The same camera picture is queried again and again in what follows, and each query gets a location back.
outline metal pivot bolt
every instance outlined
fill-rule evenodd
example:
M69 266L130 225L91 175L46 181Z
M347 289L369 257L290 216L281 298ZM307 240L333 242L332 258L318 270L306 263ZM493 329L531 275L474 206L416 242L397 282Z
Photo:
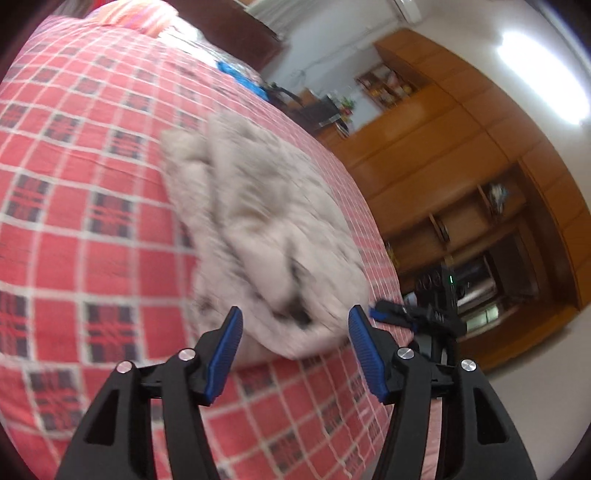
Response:
M121 362L121 363L119 363L119 365L117 365L117 371L120 374L126 374L132 368L133 368L133 364L131 362L128 362L127 360L125 362Z
M398 349L397 355L400 358L404 358L405 360L410 360L412 357L414 357L414 350L403 346L402 348Z
M193 358L195 358L195 355L197 354L195 353L195 350L193 350L192 348L186 348L178 353L178 357L183 362L188 362L189 360L192 360Z
M470 359L462 360L462 368L466 372L473 372L474 370L476 370L476 362Z

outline crumpled towel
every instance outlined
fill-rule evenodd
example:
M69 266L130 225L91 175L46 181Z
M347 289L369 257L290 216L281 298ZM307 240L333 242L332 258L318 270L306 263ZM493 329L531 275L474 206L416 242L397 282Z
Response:
M164 183L200 258L200 333L244 315L235 366L338 347L369 286L347 223L310 157L233 112L208 132L165 131Z

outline red plaid bedsheet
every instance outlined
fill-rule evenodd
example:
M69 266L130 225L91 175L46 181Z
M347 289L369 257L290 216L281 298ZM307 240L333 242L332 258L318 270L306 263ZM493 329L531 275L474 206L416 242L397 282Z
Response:
M204 128L223 108L316 162L374 297L400 299L354 182L283 114L157 40L48 19L0 86L0 414L40 480L53 479L118 361L148 365L196 341L187 306L199 259L167 199L158 139L171 127ZM393 332L400 344L410 339ZM358 478L389 414L368 394L350 345L233 372L203 409L222 478L239 480ZM154 444L167 479L158 404Z

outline cabinet door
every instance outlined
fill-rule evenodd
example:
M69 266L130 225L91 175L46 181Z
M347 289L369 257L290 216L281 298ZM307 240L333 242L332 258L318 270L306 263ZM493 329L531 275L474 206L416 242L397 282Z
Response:
M511 161L529 152L544 138L535 122L520 109L489 127L488 132Z
M384 50L396 53L396 51L400 48L412 44L421 38L423 38L421 34L418 34L413 30L403 28L391 35L388 35L387 37L382 38L381 40L378 40L375 45L378 48L383 48Z
M371 199L479 130L476 121L458 106L359 163L350 171L351 176L365 199Z
M552 144L543 139L522 157L522 162L542 192L554 184L567 168Z
M351 135L333 153L350 169L454 106L452 97L429 85Z
M421 37L417 41L407 44L396 51L396 55L408 62L410 65L416 65L431 55L442 51L442 47L428 38Z
M545 193L546 202L560 229L564 229L585 208L585 200L573 176L567 172Z
M591 214L583 211L563 230L562 236L575 269L591 257Z
M323 144L328 150L332 151L345 139L341 137L336 126L330 125L318 134L316 140Z
M483 127L511 116L519 107L497 86L485 90L464 102L464 108Z
M591 258L588 258L577 269L577 284L579 285L581 307L585 307L591 303Z
M439 86L458 102L465 102L489 89L492 85L493 83L487 77L472 67L454 73L439 82Z
M469 63L445 49L418 62L415 67L436 82L441 82L455 73L471 68Z
M393 184L368 205L380 233L388 237L476 190L506 166L503 152L483 132Z

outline fluorescent lamp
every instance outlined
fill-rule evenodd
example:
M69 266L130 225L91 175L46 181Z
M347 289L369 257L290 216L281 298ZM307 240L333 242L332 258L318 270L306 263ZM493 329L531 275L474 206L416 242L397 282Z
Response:
M542 45L518 32L503 35L498 48L505 63L554 111L571 124L589 116L589 101L568 68Z

